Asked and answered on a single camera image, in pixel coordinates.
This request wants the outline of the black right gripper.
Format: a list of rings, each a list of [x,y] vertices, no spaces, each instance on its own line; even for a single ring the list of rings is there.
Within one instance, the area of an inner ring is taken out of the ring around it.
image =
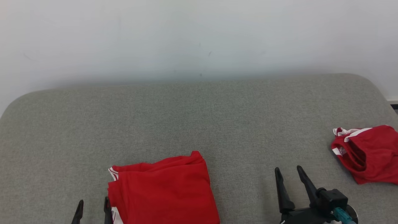
[[[304,184],[310,206],[317,205],[317,188],[307,176],[303,167],[297,166],[301,182]],[[324,224],[331,223],[335,218],[331,214],[323,214],[316,208],[295,209],[284,185],[284,178],[278,167],[275,168],[275,180],[278,195],[278,205],[281,213],[280,224]]]

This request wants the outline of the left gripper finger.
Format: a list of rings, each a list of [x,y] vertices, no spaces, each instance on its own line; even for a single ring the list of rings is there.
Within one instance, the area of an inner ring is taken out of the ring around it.
[[[76,211],[74,213],[74,217],[72,219],[71,224],[81,224],[81,219],[83,217],[83,209],[84,209],[84,200],[80,200]]]
[[[105,197],[104,199],[104,213],[105,213],[104,224],[113,224],[113,215],[112,215],[110,200],[108,197]]]

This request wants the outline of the red jersey white sleeves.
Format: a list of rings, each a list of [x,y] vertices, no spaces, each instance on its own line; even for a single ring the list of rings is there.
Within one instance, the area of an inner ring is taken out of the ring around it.
[[[109,172],[113,224],[220,224],[207,165],[198,151],[112,166]]]

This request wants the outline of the red shorts white stripe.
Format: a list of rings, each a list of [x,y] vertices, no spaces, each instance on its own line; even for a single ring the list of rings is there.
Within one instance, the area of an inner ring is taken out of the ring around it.
[[[362,129],[333,129],[332,152],[357,184],[398,185],[398,132],[382,125]]]

